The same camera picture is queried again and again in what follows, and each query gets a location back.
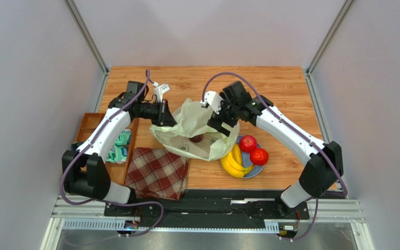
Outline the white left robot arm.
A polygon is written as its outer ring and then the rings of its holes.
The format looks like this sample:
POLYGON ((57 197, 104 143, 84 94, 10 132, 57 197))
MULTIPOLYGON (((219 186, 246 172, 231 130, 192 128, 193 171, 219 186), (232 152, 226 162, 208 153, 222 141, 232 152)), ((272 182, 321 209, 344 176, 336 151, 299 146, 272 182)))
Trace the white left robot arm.
POLYGON ((163 95, 168 84, 152 82, 154 102, 146 101, 147 83, 129 81, 126 91, 114 98, 100 124, 76 150, 67 150, 62 156, 63 175, 60 194, 80 195, 89 200, 127 204, 132 190, 113 182, 105 163, 108 153, 121 133, 135 118, 148 119, 159 127, 177 124, 163 95))

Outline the dark purple fake fruit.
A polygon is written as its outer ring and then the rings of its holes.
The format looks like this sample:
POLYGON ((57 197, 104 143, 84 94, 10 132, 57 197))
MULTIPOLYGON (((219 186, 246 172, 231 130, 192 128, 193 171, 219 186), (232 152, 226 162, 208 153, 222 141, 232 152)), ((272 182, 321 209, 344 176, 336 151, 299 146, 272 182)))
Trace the dark purple fake fruit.
POLYGON ((199 142, 201 142, 203 140, 203 138, 204 138, 204 136, 202 134, 200 134, 200 135, 196 135, 194 137, 191 137, 190 141, 193 142, 193 143, 199 143, 199 142))

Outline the pale green plastic bag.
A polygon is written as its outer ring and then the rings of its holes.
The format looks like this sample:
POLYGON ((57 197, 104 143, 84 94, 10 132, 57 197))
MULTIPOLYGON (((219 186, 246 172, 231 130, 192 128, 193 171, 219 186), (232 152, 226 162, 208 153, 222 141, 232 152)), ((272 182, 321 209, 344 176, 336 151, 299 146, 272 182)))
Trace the pale green plastic bag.
POLYGON ((229 153, 236 143, 240 125, 237 124, 232 128, 224 124, 223 127, 230 131, 230 135, 225 136, 207 125, 212 114, 213 110, 210 107, 203 108, 199 101, 193 102, 188 98, 172 113, 177 125, 174 127, 152 125, 150 132, 167 151, 173 154, 204 161, 219 160, 229 153), (200 134, 204 136, 201 142, 190 141, 190 138, 200 134))

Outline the blue plastic plate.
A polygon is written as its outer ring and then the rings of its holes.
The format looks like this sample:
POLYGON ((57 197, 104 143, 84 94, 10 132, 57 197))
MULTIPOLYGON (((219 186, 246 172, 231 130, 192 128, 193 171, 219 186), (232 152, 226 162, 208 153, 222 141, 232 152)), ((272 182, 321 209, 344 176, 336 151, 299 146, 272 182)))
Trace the blue plastic plate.
MULTIPOLYGON (((237 137, 237 141, 236 141, 235 144, 239 145, 239 141, 240 141, 241 137, 243 137, 243 135, 239 135, 237 137)), ((249 153, 242 152, 242 156, 243 156, 243 165, 244 165, 244 167, 249 167, 250 165, 253 164, 249 159, 249 153)), ((241 179, 252 178, 252 177, 258 175, 262 171, 262 169, 263 169, 263 166, 255 165, 254 169, 249 174, 247 174, 244 178, 241 178, 241 179)))

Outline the red fake apple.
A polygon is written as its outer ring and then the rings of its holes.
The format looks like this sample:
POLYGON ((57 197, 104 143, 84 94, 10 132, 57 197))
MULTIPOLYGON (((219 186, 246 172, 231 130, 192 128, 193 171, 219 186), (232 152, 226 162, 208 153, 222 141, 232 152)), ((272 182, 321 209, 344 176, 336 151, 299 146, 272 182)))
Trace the red fake apple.
POLYGON ((239 148, 242 152, 250 153, 257 148, 258 144, 252 135, 245 135, 239 141, 239 148))

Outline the red fake tomato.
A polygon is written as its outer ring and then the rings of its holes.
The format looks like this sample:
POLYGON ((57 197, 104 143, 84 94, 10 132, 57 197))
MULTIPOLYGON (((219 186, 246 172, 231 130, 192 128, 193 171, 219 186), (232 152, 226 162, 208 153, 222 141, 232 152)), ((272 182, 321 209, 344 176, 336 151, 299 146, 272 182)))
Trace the red fake tomato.
POLYGON ((269 154, 263 148, 256 148, 250 152, 249 159, 254 165, 263 166, 268 162, 269 154))

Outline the yellow fake banana bunch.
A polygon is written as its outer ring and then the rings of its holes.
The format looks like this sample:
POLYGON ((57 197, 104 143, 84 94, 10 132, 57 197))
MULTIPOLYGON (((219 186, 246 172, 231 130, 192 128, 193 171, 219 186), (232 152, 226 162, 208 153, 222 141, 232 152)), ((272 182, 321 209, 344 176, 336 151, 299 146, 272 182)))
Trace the yellow fake banana bunch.
POLYGON ((242 152, 237 144, 234 144, 232 150, 220 159, 223 169, 232 177, 244 178, 255 167, 254 164, 244 167, 242 152))

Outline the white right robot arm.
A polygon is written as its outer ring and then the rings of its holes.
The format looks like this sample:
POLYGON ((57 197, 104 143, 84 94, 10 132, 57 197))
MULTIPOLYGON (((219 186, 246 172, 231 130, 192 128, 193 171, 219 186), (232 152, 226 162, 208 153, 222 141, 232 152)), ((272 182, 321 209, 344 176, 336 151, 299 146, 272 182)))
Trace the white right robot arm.
POLYGON ((299 179, 286 188, 276 202, 282 209, 292 209, 310 198, 320 198, 343 176, 341 146, 326 143, 309 134, 288 119, 273 103, 257 94, 253 98, 240 81, 222 92, 204 91, 201 105, 213 110, 208 125, 228 136, 239 120, 269 133, 285 145, 304 165, 299 179))

